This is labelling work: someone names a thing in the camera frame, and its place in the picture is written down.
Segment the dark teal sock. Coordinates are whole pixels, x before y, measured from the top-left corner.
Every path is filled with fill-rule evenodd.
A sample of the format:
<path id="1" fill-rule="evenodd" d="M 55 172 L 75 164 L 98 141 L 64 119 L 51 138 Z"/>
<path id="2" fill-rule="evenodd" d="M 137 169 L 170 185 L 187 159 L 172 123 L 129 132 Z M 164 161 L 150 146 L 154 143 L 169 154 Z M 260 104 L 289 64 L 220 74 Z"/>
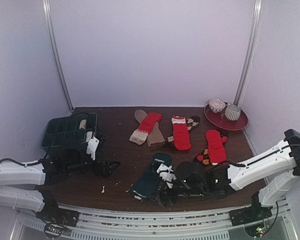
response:
<path id="1" fill-rule="evenodd" d="M 138 200 L 148 200 L 154 194 L 162 181 L 157 169 L 164 164 L 166 168 L 172 166 L 173 158 L 166 153 L 156 153 L 136 183 L 131 187 L 130 193 Z"/>

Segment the cream brown striped sock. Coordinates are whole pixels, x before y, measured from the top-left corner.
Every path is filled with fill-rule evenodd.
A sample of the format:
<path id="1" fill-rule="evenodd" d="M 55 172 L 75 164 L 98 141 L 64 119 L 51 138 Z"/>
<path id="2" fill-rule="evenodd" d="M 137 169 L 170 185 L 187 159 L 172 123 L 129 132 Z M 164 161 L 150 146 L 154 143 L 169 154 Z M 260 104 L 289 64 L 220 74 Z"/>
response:
<path id="1" fill-rule="evenodd" d="M 86 133 L 86 139 L 85 139 L 85 142 L 86 143 L 89 143 L 91 140 L 93 140 L 95 137 L 94 137 L 94 132 L 93 131 L 88 131 Z"/>

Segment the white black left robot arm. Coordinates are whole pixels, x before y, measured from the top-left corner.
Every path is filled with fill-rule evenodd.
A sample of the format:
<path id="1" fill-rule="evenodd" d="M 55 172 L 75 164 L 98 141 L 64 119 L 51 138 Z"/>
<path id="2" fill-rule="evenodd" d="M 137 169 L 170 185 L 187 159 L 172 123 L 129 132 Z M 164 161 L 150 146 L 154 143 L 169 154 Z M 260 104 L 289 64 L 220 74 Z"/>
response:
<path id="1" fill-rule="evenodd" d="M 92 172 L 109 177 L 119 161 L 100 159 L 104 137 L 93 136 L 85 143 L 64 139 L 59 147 L 47 151 L 39 160 L 18 162 L 11 158 L 0 160 L 0 205 L 33 211 L 38 217 L 51 222 L 66 218 L 53 195 L 47 190 L 26 190 L 21 185 L 51 186 L 73 175 Z"/>

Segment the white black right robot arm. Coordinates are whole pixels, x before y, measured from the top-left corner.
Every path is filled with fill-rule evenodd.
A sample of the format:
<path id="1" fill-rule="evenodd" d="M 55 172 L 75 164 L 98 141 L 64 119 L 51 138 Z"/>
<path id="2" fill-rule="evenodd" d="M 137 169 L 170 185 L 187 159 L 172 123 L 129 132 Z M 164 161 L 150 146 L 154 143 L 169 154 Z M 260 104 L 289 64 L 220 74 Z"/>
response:
<path id="1" fill-rule="evenodd" d="M 174 204 L 178 197 L 223 199 L 269 175 L 280 172 L 265 188 L 253 195 L 246 210 L 249 220 L 258 220 L 266 208 L 300 181 L 300 133 L 288 129 L 285 138 L 269 150 L 242 162 L 223 161 L 208 168 L 200 162 L 181 162 L 176 168 L 155 167 L 160 177 L 157 189 L 148 198 L 161 207 Z"/>

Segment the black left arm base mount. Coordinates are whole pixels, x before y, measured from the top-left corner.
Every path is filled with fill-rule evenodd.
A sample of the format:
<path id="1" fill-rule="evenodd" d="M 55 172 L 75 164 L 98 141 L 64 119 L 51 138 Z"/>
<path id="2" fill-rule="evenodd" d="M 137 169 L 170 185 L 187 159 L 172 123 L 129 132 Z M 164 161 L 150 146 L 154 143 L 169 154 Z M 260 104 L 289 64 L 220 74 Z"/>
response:
<path id="1" fill-rule="evenodd" d="M 78 211 L 59 207 L 45 207 L 42 211 L 35 211 L 34 213 L 43 222 L 62 227 L 76 227 L 80 216 Z"/>

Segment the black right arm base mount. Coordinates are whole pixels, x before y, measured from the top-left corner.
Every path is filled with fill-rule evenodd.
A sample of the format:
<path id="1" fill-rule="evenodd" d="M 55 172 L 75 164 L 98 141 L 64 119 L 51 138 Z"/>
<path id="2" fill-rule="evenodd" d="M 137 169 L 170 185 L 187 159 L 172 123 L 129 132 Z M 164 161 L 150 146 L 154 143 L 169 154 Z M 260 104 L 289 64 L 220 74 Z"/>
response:
<path id="1" fill-rule="evenodd" d="M 229 219 L 233 227 L 261 221 L 271 216 L 272 207 L 256 207 L 252 205 L 229 212 Z"/>

